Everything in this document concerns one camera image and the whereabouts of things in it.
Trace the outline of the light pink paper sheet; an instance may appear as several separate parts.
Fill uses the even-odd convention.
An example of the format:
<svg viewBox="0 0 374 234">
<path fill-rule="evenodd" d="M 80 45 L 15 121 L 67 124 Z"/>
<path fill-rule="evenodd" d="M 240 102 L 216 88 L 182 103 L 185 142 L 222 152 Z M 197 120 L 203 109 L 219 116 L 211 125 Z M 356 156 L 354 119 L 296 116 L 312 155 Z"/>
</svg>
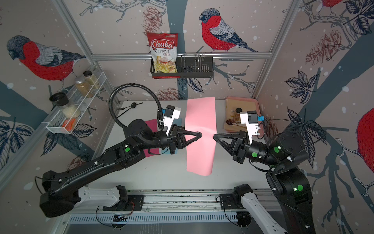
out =
<svg viewBox="0 0 374 234">
<path fill-rule="evenodd" d="M 217 133 L 214 97 L 188 100 L 185 129 L 202 134 L 200 139 L 187 146 L 187 171 L 211 175 L 216 148 L 213 136 Z"/>
</svg>

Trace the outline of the magenta paper sheet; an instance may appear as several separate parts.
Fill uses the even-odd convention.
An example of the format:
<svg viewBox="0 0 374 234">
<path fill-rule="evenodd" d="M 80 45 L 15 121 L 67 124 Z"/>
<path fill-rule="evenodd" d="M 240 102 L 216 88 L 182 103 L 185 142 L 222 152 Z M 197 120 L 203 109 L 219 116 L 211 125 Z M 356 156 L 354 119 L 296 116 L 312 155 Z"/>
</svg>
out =
<svg viewBox="0 0 374 234">
<path fill-rule="evenodd" d="M 153 131 L 153 132 L 157 132 L 158 131 L 158 127 L 157 127 L 157 119 L 153 119 L 153 120 L 149 120 L 149 121 L 145 121 L 145 123 L 150 127 L 150 129 Z M 150 152 L 148 152 L 148 150 L 144 150 L 144 153 L 145 153 L 145 156 L 146 158 L 147 157 L 151 157 L 153 155 L 158 155 L 160 154 L 160 149 L 159 148 L 155 148 L 155 149 L 150 149 Z"/>
</svg>

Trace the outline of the light blue paper sheet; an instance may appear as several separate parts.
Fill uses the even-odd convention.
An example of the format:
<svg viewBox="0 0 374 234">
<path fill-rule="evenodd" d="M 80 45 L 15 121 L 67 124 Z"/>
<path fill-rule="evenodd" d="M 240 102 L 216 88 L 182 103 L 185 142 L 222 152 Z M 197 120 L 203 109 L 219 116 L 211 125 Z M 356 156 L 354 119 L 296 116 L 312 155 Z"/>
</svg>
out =
<svg viewBox="0 0 374 234">
<path fill-rule="evenodd" d="M 182 119 L 164 117 L 164 129 L 166 129 L 167 136 L 170 135 L 173 125 L 181 126 Z"/>
</svg>

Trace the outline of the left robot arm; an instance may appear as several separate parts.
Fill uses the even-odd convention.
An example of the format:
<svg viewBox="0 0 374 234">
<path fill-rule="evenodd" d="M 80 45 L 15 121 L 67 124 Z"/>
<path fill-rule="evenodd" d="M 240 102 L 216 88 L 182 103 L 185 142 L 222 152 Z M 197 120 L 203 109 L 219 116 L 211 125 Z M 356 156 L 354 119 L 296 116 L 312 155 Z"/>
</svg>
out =
<svg viewBox="0 0 374 234">
<path fill-rule="evenodd" d="M 144 159 L 145 150 L 168 148 L 171 154 L 184 149 L 202 137 L 182 126 L 173 125 L 170 132 L 153 132 L 143 120 L 134 120 L 123 129 L 125 140 L 104 151 L 97 160 L 71 171 L 47 171 L 42 176 L 45 192 L 40 196 L 40 208 L 52 218 L 71 211 L 82 198 L 79 189 L 116 171 L 128 168 Z"/>
</svg>

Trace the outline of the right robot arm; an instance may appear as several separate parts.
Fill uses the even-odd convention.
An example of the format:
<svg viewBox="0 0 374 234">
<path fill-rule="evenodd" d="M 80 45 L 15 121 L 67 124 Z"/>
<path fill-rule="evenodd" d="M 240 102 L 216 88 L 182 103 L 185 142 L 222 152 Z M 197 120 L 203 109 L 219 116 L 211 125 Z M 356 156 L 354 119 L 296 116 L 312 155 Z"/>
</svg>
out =
<svg viewBox="0 0 374 234">
<path fill-rule="evenodd" d="M 308 179 L 298 165 L 308 155 L 301 136 L 281 133 L 266 145 L 253 141 L 246 132 L 215 134 L 214 140 L 238 163 L 248 159 L 269 166 L 263 170 L 285 218 L 286 228 L 279 225 L 260 203 L 247 184 L 234 187 L 231 195 L 220 194 L 222 210 L 244 208 L 265 234 L 314 234 L 312 192 Z"/>
</svg>

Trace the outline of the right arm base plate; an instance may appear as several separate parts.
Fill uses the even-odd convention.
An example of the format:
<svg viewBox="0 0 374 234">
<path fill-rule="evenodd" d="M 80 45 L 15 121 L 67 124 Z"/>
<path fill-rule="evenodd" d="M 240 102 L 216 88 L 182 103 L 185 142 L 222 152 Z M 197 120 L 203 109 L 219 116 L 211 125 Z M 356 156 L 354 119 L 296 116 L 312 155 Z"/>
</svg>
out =
<svg viewBox="0 0 374 234">
<path fill-rule="evenodd" d="M 251 212 L 260 207 L 260 202 L 254 193 L 220 194 L 219 201 L 222 210 L 245 209 Z"/>
</svg>

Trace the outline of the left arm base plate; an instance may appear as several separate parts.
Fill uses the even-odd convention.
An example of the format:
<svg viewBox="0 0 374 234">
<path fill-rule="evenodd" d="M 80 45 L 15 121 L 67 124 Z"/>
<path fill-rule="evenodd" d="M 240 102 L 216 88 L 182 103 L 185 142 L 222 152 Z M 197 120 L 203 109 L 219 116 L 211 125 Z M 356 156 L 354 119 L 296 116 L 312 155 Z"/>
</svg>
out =
<svg viewBox="0 0 374 234">
<path fill-rule="evenodd" d="M 120 201 L 117 211 L 141 211 L 144 204 L 144 195 L 128 195 L 128 202 Z"/>
</svg>

